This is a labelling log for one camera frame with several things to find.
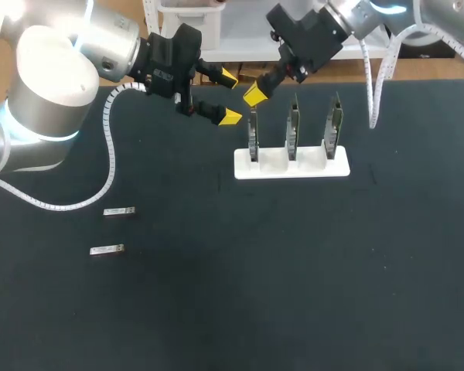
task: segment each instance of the white rack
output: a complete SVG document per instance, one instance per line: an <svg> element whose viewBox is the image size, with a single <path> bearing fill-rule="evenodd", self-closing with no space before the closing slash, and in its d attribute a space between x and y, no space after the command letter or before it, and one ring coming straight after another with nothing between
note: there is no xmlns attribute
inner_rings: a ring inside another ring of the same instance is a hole
<svg viewBox="0 0 464 371"><path fill-rule="evenodd" d="M143 0L145 11L152 9L156 13L159 1ZM320 3L319 0L228 0L222 14L220 48L204 50L202 57L207 62L277 61L280 58L278 43L275 43L270 38L271 26L266 20L266 15L279 2L295 19L300 19L308 10L312 9L313 6L317 8L316 4L319 5ZM146 12L148 31L155 29L155 19L158 19L158 17ZM370 58L384 57L389 39L383 29L378 29L366 41ZM351 37L344 43L343 50L333 59L353 60L362 58L363 54L359 43Z"/></svg>

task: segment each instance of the metal plate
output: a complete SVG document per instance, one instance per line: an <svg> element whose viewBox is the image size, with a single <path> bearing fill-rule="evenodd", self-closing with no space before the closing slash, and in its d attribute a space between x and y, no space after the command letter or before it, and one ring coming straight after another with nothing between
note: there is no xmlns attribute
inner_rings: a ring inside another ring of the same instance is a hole
<svg viewBox="0 0 464 371"><path fill-rule="evenodd" d="M299 112L299 101L297 94L292 101L291 110L287 119L286 145L289 161L297 160L297 147L299 143L299 126L301 124L301 114Z"/></svg>
<svg viewBox="0 0 464 371"><path fill-rule="evenodd" d="M258 112L256 107L251 108L251 115L247 121L249 130L249 155L252 162L258 162L259 156L259 135L258 135Z"/></svg>
<svg viewBox="0 0 464 371"><path fill-rule="evenodd" d="M325 127L325 150L326 157L329 160L335 158L337 145L339 144L340 128L343 121L343 109L340 103L340 97L337 93L336 97L332 99L332 107L326 119Z"/></svg>
<svg viewBox="0 0 464 371"><path fill-rule="evenodd" d="M124 251L125 251L125 247L123 244L103 246L103 247L93 247L92 249L90 249L90 255L118 254L118 253L123 253Z"/></svg>
<svg viewBox="0 0 464 371"><path fill-rule="evenodd" d="M135 207L123 207L120 209L105 209L104 216L129 216L136 213Z"/></svg>

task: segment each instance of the cable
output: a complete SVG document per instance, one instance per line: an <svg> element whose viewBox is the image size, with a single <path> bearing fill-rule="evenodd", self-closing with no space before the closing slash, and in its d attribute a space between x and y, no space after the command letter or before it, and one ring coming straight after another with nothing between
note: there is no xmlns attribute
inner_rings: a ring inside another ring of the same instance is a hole
<svg viewBox="0 0 464 371"><path fill-rule="evenodd" d="M104 129L105 138L107 140L109 170L108 170L107 181L105 182L100 192L98 192L96 195L94 195L90 199L87 199L86 201L83 201L81 203L75 203L73 205L66 205L66 206L58 206L58 205L50 205L49 203L43 203L37 199L34 199L33 197L26 195L24 192L19 191L17 188L13 187L7 182L4 182L1 179L0 179L0 187L12 193L13 195L19 197L20 199L23 199L27 203L30 203L31 205L34 205L41 209L50 210L50 211L63 212L63 211L72 211L72 210L82 209L98 201L101 197L103 197L108 192L115 178L115 149L114 149L114 142L112 140L111 132L110 132L111 107L112 107L112 104L114 103L115 98L120 93L122 93L125 90L130 90L130 89L134 89L138 91L146 91L145 85L142 83L125 83L124 85L121 85L115 88L110 93L104 105L103 129Z"/></svg>
<svg viewBox="0 0 464 371"><path fill-rule="evenodd" d="M371 60L370 60L370 53L368 52L368 48L366 42L364 40L360 40L359 44L361 46L361 51L363 52L364 58L364 73L366 74L366 90L367 90L367 99L368 99L368 112L369 115L373 113L373 74L371 72Z"/></svg>
<svg viewBox="0 0 464 371"><path fill-rule="evenodd" d="M447 32L443 31L437 26L429 25L424 23L422 26L412 25L407 27L402 31L398 36L395 36L391 39L390 45L388 47L387 55L384 57L380 70L378 72L377 82L375 83L374 88L374 97L372 94L373 86L369 84L368 81L371 81L370 69L366 68L366 65L370 62L369 56L367 55L367 47L365 44L361 44L361 49L363 55L365 56L365 72L367 75L367 89L368 89L368 107L370 109L370 128L374 129L377 126L378 118L380 116L380 102L381 94L383 92L383 86L385 80L393 74L395 64L397 63L398 52L401 48L402 41L412 35L415 32L423 32L427 34L432 34L438 36L444 43L453 48L463 59L464 59L464 46L450 36Z"/></svg>

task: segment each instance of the black mat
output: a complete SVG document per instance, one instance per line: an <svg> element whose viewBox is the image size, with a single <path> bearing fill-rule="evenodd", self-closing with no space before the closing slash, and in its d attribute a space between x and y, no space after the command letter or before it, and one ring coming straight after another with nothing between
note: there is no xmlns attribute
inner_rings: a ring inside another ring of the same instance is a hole
<svg viewBox="0 0 464 371"><path fill-rule="evenodd" d="M363 85L283 87L261 145L283 145L296 91L317 145L337 90L348 179L238 182L246 121L130 92L98 204L48 213L0 190L0 370L464 370L464 82L389 83L376 131ZM242 89L196 92L247 112ZM51 203L94 194L107 94L61 167L4 179ZM139 218L101 217L121 206ZM127 253L89 257L113 243Z"/></svg>

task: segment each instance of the white holder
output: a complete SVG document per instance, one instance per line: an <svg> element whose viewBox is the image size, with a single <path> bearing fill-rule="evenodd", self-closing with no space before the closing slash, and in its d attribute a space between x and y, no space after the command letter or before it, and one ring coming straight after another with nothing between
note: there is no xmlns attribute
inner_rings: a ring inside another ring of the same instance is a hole
<svg viewBox="0 0 464 371"><path fill-rule="evenodd" d="M333 178L349 176L346 149L338 146L335 159L326 157L325 145L298 147L297 160L289 161L287 148L259 148L258 162L251 161L249 149L234 153L235 177L246 179Z"/></svg>

